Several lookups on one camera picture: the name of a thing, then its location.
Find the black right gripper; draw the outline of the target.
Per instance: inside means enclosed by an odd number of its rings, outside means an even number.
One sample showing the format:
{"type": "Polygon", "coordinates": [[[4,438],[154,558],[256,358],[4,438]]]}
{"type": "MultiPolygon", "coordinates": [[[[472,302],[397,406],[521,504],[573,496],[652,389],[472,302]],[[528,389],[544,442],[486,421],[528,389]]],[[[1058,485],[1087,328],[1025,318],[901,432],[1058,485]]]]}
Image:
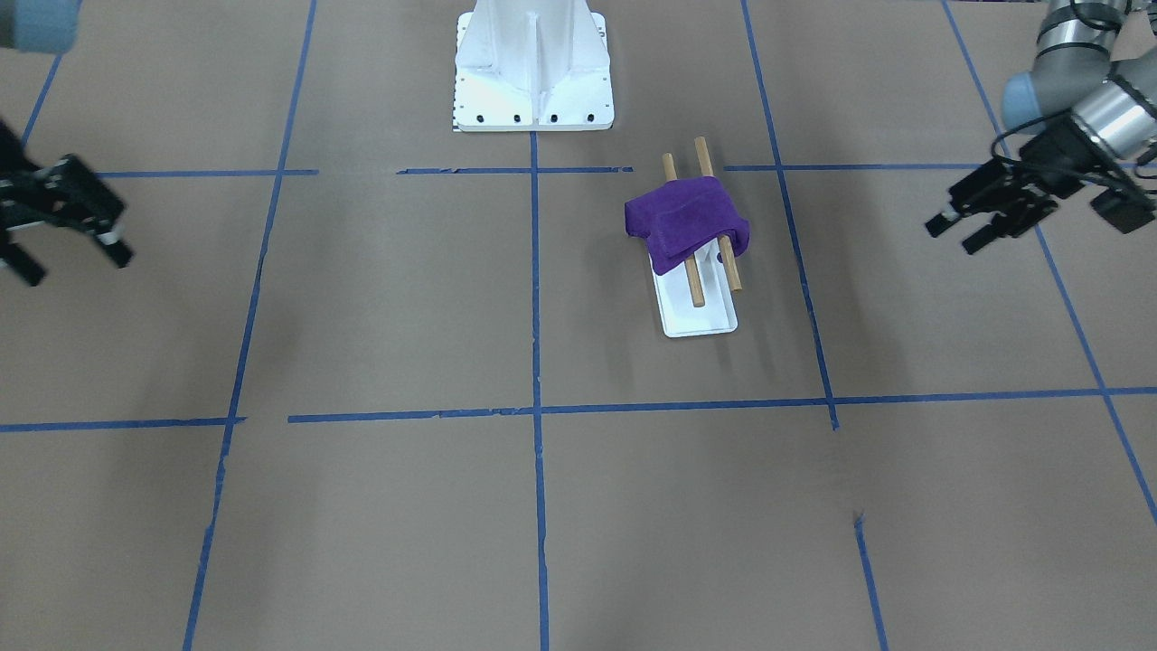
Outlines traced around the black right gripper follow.
{"type": "MultiPolygon", "coordinates": [[[[19,136],[1,124],[3,165],[3,228],[54,225],[71,228],[98,244],[117,268],[128,267],[134,252],[124,241],[119,219],[127,206],[84,165],[67,154],[50,167],[34,164],[19,136]]],[[[1,262],[28,286],[38,286],[45,268],[8,238],[1,241],[1,262]]]]}

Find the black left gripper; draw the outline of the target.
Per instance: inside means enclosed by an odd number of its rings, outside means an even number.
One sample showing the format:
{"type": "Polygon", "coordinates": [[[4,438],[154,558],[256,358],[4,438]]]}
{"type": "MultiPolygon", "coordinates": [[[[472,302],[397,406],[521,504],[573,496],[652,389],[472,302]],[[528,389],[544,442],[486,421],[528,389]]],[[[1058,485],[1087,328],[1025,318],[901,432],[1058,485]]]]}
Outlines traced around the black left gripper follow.
{"type": "Polygon", "coordinates": [[[1086,186],[1117,191],[1115,164],[1071,117],[1041,117],[1015,125],[994,136],[989,153],[992,180],[968,176],[955,183],[946,206],[923,225],[931,238],[938,238],[961,219],[990,214],[988,225],[961,242],[967,256],[997,239],[1029,234],[1057,210],[1054,199],[1062,201],[1086,186]],[[1031,127],[1041,131],[1020,146],[1016,160],[1001,153],[1008,136],[1024,135],[1031,127]],[[1032,191],[1044,197],[1030,197],[1032,191]]]}

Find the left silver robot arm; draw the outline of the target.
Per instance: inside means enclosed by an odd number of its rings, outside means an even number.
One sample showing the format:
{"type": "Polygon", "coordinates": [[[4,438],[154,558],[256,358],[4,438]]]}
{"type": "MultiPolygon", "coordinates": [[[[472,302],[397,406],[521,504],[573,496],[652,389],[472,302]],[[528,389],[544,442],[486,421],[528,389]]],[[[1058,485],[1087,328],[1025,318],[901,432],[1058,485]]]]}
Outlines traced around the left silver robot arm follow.
{"type": "Polygon", "coordinates": [[[1005,136],[1026,135],[1016,157],[994,154],[955,183],[943,210],[926,222],[933,238],[961,219],[989,221],[963,242],[967,254],[1019,238],[1086,186],[1091,209],[1120,234],[1154,222],[1154,192],[1123,171],[1154,160],[1154,51],[1112,57],[1117,36],[1148,1],[1052,1],[1039,25],[1036,59],[1002,95],[1005,136]]]}

